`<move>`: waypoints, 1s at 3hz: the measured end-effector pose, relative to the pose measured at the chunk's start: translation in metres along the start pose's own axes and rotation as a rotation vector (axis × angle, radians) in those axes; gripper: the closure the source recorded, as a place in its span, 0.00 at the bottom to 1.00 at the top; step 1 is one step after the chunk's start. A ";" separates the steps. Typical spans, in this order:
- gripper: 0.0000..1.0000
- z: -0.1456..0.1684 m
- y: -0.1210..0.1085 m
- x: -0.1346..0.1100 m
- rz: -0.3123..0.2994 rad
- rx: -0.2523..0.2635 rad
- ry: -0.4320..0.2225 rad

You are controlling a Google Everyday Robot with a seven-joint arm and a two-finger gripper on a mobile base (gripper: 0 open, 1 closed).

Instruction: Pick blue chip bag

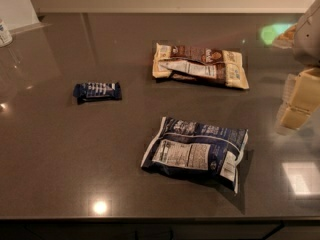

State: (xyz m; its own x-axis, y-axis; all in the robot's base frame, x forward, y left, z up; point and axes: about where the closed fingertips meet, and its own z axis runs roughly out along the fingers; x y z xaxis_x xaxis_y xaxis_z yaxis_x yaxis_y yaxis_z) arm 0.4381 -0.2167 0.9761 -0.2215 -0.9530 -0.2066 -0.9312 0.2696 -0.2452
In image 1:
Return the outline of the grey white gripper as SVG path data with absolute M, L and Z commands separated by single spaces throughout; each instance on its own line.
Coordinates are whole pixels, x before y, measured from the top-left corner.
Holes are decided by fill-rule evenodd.
M 306 66 L 298 75 L 289 74 L 284 85 L 275 129 L 279 134 L 299 130 L 320 107 L 320 0 L 315 0 L 297 22 L 294 58 Z

